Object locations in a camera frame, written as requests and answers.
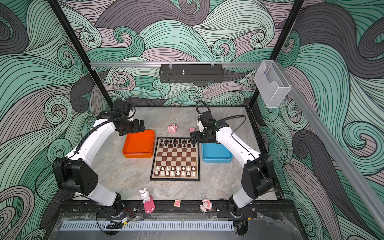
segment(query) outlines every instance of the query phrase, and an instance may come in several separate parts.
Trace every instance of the pink toy figurine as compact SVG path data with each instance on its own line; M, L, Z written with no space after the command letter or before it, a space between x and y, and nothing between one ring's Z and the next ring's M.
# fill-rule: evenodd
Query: pink toy figurine
M174 133L174 132L176 132L177 131L177 126L175 125L175 124L172 124L172 125L170 125L169 127L168 127L168 132L169 133Z
M202 200L202 202L203 202L203 205L200 205L200 210L203 213L206 213L207 210L212 211L212 203L210 200L204 199L204 200Z

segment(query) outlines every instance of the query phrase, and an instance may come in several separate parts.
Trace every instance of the chessboard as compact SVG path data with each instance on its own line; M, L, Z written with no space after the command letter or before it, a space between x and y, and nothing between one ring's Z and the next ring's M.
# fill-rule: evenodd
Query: chessboard
M158 137L150 180L200 181L199 145L189 137Z

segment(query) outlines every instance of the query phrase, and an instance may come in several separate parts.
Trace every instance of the pink base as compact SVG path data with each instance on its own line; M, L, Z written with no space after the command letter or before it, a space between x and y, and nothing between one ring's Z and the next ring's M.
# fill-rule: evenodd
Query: pink base
M148 214L150 214L151 212L153 212L156 209L152 196L149 196L149 197L151 200L144 203L145 212Z

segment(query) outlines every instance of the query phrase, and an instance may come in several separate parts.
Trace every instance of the toy figurine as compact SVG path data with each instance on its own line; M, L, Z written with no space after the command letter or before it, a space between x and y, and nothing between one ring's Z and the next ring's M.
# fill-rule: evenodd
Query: toy figurine
M174 132L176 132L177 131L177 126L175 125L175 124L172 124L172 125L170 125L169 127L168 127L168 132L169 133L174 133Z
M144 188L144 190L139 190L139 193L141 193L141 199L143 200L143 203L151 200L151 197L149 196L149 192L147 191L147 188Z
M200 210L203 213L206 213L207 210L212 211L212 203L210 200L204 199L204 200L202 200L202 202L203 202L203 205L200 205Z

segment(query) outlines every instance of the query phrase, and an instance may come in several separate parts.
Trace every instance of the gray marble surface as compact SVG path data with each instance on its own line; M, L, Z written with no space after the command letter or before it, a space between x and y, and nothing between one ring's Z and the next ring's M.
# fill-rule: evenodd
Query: gray marble surface
M146 129L153 129L156 137L189 137L189 128L196 127L195 108L137 108L135 119L144 120ZM245 108L211 108L216 120L232 115L244 114ZM243 119L227 121L232 129ZM178 126L176 133L168 133L172 123ZM248 120L236 131L245 143L260 151ZM228 164L203 163L200 154L200 182L150 181L153 158L127 159L122 154L126 137L114 131L97 152L92 168L99 181L108 189L121 194L123 200L140 199L139 190L147 188L155 200L218 200L228 199L241 187L242 168L234 158ZM266 193L258 200L276 200L274 192Z

